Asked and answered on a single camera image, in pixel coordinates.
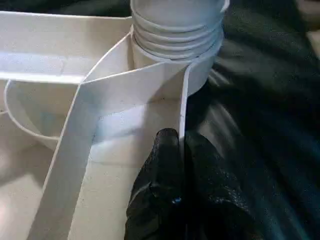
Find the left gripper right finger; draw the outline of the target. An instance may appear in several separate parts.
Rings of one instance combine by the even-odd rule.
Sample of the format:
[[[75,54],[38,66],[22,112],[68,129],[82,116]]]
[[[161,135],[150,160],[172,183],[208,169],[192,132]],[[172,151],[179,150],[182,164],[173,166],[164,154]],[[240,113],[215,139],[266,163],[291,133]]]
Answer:
[[[197,132],[184,138],[193,240],[261,240],[240,183],[213,144]]]

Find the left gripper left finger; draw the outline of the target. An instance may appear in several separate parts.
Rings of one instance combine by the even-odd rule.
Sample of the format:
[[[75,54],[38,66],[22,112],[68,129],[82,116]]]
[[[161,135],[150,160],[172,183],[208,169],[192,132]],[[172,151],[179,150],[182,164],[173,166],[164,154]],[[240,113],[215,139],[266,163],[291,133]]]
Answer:
[[[183,240],[184,161],[175,129],[161,129],[131,189],[124,239]]]

